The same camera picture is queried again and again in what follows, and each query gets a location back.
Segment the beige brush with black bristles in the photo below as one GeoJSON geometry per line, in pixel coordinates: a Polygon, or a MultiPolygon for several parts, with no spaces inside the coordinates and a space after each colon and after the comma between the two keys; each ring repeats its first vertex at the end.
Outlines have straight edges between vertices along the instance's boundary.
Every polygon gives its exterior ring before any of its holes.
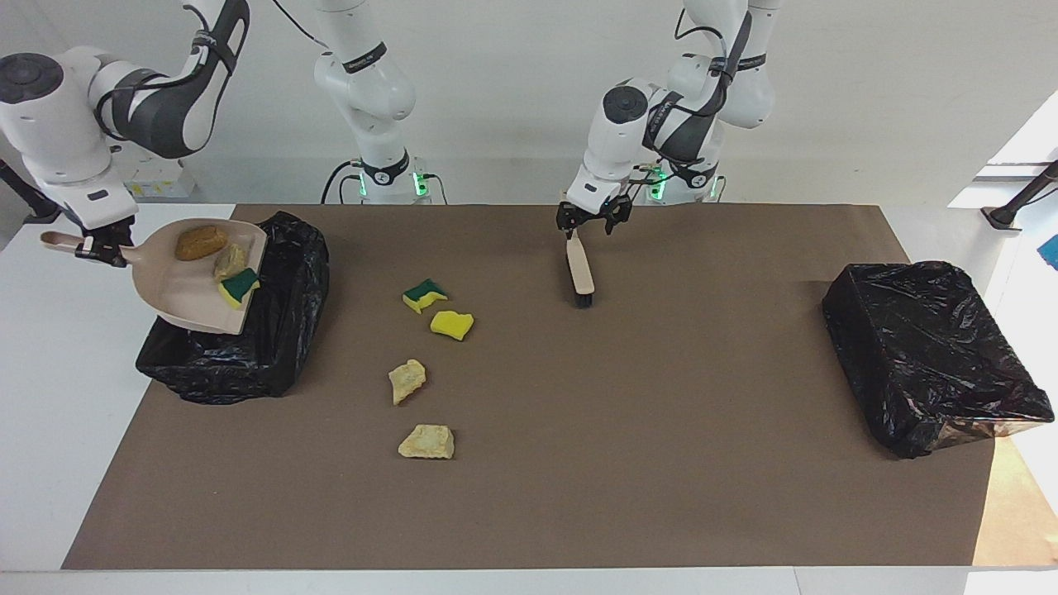
{"type": "Polygon", "coordinates": [[[578,232],[570,234],[565,242],[566,259],[572,287],[574,287],[574,306],[578,308],[589,308],[592,306],[592,295],[596,293],[596,286],[592,281],[592,269],[590,268],[587,253],[582,240],[579,239],[578,232]]]}

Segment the beige plastic dustpan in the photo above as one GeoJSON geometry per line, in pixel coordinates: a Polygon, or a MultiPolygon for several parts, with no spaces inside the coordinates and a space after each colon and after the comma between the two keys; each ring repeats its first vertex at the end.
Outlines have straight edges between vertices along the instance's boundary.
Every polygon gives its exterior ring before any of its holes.
{"type": "Polygon", "coordinates": [[[175,220],[158,227],[133,247],[122,247],[122,256],[130,269],[136,295],[156,309],[156,315],[190,331],[241,333],[252,293],[234,307],[223,298],[220,283],[214,280],[215,255],[190,262],[175,257],[179,236],[202,226],[215,226],[226,234],[230,245],[245,249],[248,267],[260,271],[268,234],[261,227],[241,220],[175,220]]]}

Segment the orange sponge piece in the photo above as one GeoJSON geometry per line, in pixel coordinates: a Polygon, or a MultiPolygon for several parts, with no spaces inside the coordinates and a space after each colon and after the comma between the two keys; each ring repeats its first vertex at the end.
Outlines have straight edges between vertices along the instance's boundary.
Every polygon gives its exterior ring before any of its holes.
{"type": "Polygon", "coordinates": [[[174,246],[174,257],[181,262],[204,259],[226,248],[227,233],[219,226],[190,227],[178,234],[174,246]]]}

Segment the pale yellow sponge chunk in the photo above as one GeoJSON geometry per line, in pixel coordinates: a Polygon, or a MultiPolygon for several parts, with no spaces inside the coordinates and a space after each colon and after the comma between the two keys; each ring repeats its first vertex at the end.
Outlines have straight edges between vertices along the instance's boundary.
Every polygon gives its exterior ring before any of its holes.
{"type": "Polygon", "coordinates": [[[455,436],[446,425],[419,423],[399,444],[398,453],[408,459],[453,459],[455,436]]]}
{"type": "Polygon", "coordinates": [[[393,405],[400,405],[427,383],[427,369],[420,361],[408,359],[397,368],[389,369],[387,378],[393,385],[393,405]]]}
{"type": "Polygon", "coordinates": [[[241,274],[248,268],[248,252],[242,245],[230,242],[218,253],[214,262],[212,276],[216,283],[221,283],[241,274]]]}

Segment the green and yellow sponge piece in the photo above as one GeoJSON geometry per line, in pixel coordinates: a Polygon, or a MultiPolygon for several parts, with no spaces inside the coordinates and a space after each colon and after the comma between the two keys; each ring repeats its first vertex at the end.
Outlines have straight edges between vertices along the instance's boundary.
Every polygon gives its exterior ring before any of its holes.
{"type": "Polygon", "coordinates": [[[434,280],[427,278],[402,293],[402,301],[417,315],[438,301],[446,301],[446,291],[434,280]]]}
{"type": "Polygon", "coordinates": [[[260,278],[258,278],[256,271],[247,268],[230,278],[220,281],[217,286],[219,293],[231,306],[231,309],[241,310],[247,298],[260,287],[260,278]]]}

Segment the bright yellow sponge piece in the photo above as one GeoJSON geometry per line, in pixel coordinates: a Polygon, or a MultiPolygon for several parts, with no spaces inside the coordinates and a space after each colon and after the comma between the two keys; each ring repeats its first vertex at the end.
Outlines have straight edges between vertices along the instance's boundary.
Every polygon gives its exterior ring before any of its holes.
{"type": "Polygon", "coordinates": [[[431,319],[430,329],[436,335],[449,336],[456,341],[464,341],[466,335],[471,331],[474,323],[474,315],[469,313],[440,310],[431,319]]]}

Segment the open bin with black bag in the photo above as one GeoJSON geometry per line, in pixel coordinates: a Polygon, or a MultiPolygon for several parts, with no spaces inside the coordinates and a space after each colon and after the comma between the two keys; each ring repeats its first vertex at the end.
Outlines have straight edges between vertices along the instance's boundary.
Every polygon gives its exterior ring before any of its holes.
{"type": "Polygon", "coordinates": [[[234,404],[282,397],[309,357],[330,289],[330,254],[315,226],[284,211],[258,222],[268,236],[261,288],[238,336],[189,331],[156,319],[136,369],[185,402],[234,404]]]}

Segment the box bin with black bag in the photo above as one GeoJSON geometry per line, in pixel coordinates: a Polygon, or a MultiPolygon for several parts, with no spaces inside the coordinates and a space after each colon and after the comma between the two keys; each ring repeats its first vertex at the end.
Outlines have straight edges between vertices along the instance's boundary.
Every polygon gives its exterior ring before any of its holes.
{"type": "Polygon", "coordinates": [[[822,314],[870,434],[892,455],[916,459],[1056,418],[953,264],[850,264],[822,314]]]}

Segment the brown table mat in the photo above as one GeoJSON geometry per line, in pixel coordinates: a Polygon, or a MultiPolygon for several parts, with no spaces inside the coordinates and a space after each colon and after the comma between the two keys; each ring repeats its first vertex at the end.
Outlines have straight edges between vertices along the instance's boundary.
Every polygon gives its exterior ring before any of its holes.
{"type": "Polygon", "coordinates": [[[897,459],[870,436],[820,302],[902,262],[878,208],[637,208],[582,230],[570,298],[553,208],[286,206],[330,294],[282,398],[148,387],[66,569],[962,565],[990,441],[897,459]],[[446,291],[420,315],[402,293],[446,291]],[[464,341],[431,332],[474,315],[464,341]],[[427,383],[393,405],[389,369],[427,383]],[[408,459],[419,423],[453,459],[408,459]]]}

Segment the tan cardboard sheet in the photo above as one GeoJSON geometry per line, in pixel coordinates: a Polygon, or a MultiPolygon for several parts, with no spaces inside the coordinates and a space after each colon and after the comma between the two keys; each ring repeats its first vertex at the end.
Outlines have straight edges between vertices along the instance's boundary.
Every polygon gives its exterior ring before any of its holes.
{"type": "Polygon", "coordinates": [[[1058,516],[1013,438],[995,441],[974,566],[1058,566],[1058,516]]]}

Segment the white wall socket boxes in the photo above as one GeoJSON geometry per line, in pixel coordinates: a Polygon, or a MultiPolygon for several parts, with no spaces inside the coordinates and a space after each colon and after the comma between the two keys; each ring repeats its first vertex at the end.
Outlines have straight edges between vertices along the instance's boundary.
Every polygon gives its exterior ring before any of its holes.
{"type": "Polygon", "coordinates": [[[116,170],[125,188],[136,200],[186,199],[198,187],[197,180],[185,169],[181,159],[118,163],[116,170]]]}

